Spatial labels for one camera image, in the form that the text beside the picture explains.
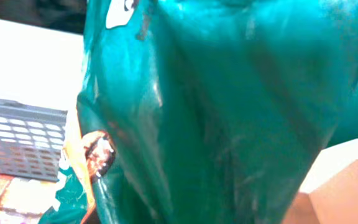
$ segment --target white logo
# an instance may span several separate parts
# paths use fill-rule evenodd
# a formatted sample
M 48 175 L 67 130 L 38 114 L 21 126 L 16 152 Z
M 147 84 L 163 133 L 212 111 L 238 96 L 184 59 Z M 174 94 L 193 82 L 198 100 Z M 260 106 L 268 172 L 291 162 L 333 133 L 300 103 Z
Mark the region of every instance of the white logo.
M 126 25 L 131 19 L 135 7 L 134 0 L 111 0 L 106 17 L 106 28 Z

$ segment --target gray plastic basket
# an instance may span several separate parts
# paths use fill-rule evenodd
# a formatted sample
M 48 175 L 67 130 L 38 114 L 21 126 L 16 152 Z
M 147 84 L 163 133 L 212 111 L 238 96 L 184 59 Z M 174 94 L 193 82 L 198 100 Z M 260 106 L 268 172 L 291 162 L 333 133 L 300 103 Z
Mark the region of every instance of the gray plastic basket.
M 66 115 L 0 100 L 0 174 L 57 181 Z

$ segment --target crinkled plastic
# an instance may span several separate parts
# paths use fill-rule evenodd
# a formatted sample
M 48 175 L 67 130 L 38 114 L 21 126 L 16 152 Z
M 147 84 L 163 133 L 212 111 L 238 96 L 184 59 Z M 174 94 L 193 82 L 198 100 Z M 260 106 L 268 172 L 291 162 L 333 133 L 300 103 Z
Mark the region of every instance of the crinkled plastic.
M 331 144 L 358 136 L 358 1 L 135 3 L 111 29 L 88 3 L 78 118 L 116 149 L 101 223 L 280 223 L 338 123 Z

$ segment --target white surface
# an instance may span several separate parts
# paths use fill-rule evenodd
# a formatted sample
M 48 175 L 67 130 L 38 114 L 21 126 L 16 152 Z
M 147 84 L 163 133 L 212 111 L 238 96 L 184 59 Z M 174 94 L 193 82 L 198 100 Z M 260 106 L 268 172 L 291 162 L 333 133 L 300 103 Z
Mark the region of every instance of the white surface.
M 300 192 L 310 194 L 358 159 L 358 139 L 320 152 L 303 181 Z
M 83 37 L 0 20 L 0 98 L 67 110 L 81 87 Z

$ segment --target green plastic bag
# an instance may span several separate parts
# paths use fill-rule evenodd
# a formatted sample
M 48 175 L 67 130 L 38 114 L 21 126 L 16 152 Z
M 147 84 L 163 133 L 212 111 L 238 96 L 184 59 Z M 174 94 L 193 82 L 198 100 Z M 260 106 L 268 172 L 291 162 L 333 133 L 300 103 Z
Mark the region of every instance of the green plastic bag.
M 90 0 L 85 63 L 82 134 L 116 150 L 101 223 L 280 223 L 352 114 L 358 1 Z

